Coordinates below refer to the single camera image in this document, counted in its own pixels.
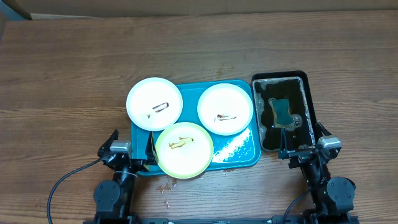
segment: spill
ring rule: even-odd
[[[169,107],[169,103],[166,102],[166,103],[162,103],[161,105],[154,106],[152,109],[155,110],[155,113],[159,113],[168,107]]]
[[[229,119],[235,119],[236,116],[230,116],[230,115],[225,115],[225,114],[218,114],[217,117],[214,118],[214,122],[215,121],[226,121]]]
[[[235,65],[232,65],[231,68],[227,68],[227,72],[234,72]]]
[[[279,159],[279,158],[278,158],[278,156],[279,156],[278,153],[270,153],[270,155],[271,155],[271,158],[272,158],[273,160],[278,160],[278,159]]]
[[[232,172],[235,169],[221,170],[224,175],[227,175],[227,172]]]
[[[164,185],[164,187],[163,187],[163,186],[159,186],[158,188],[156,188],[156,190],[158,190],[161,194],[163,194],[165,190],[173,190],[173,188],[174,188],[176,185],[177,185],[177,178],[173,178],[173,181],[172,181],[172,185],[171,185],[171,186],[169,185],[169,183],[166,183],[166,184]]]
[[[169,143],[169,147],[171,149],[175,149],[178,147],[182,147],[184,145],[186,145],[186,143],[190,143],[193,142],[193,138],[181,138],[180,137],[180,141],[179,142],[175,142],[175,143]]]
[[[174,178],[173,179],[173,187],[172,187],[172,189],[176,186],[176,184],[177,184],[177,178]]]
[[[214,153],[213,162],[226,162],[234,157],[235,154],[240,153],[242,150],[246,150],[243,146],[249,140],[249,137],[250,129],[246,128],[240,135],[227,143],[221,150]]]
[[[217,70],[217,77],[221,77],[224,72],[224,63],[221,65],[221,68]]]

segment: wood grain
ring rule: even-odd
[[[398,11],[362,11],[9,22],[0,44],[0,223],[46,223],[53,184],[95,160],[114,129],[129,139],[125,100],[139,80],[250,82],[286,70],[307,73],[317,119],[343,141],[329,168],[356,183],[352,214],[396,223],[397,19]],[[276,157],[179,180],[164,194],[156,189],[172,179],[141,178],[133,209],[173,219],[282,214],[305,184]],[[98,164],[65,180],[54,223],[93,218],[93,189],[111,176]],[[292,212],[307,207],[309,198]]]

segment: white plate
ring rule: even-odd
[[[212,133],[232,135],[249,125],[253,117],[253,103],[242,88],[221,83],[208,88],[200,96],[198,116]]]
[[[213,141],[201,126],[181,122],[164,130],[156,141],[159,167],[169,176],[187,179],[201,174],[213,158]]]
[[[131,88],[126,109],[138,127],[160,131],[180,117],[182,96],[172,82],[164,78],[146,78]]]

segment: cardboard box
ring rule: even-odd
[[[3,0],[30,14],[181,16],[254,12],[398,9],[396,0]]]

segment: food residue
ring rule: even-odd
[[[225,115],[225,114],[218,114],[217,117],[214,118],[215,121],[226,121],[229,119],[235,119],[236,116],[230,116],[230,115]]]
[[[162,103],[161,105],[154,106],[152,109],[155,110],[155,113],[159,113],[168,107],[169,107],[169,103],[166,102],[166,103]]]
[[[171,149],[175,149],[178,147],[182,147],[184,145],[186,145],[187,143],[193,142],[193,138],[181,138],[179,137],[180,141],[179,142],[175,142],[175,143],[169,143],[169,147]]]
[[[232,171],[234,171],[235,169],[227,169],[227,170],[221,170],[221,172],[224,174],[224,175],[226,175],[227,174],[227,172],[232,172]]]
[[[177,185],[177,178],[173,178],[172,186],[170,186],[169,183],[166,183],[164,185],[164,187],[163,186],[159,186],[158,188],[156,188],[156,190],[158,190],[161,194],[163,194],[165,190],[173,190],[173,188],[176,185]]]

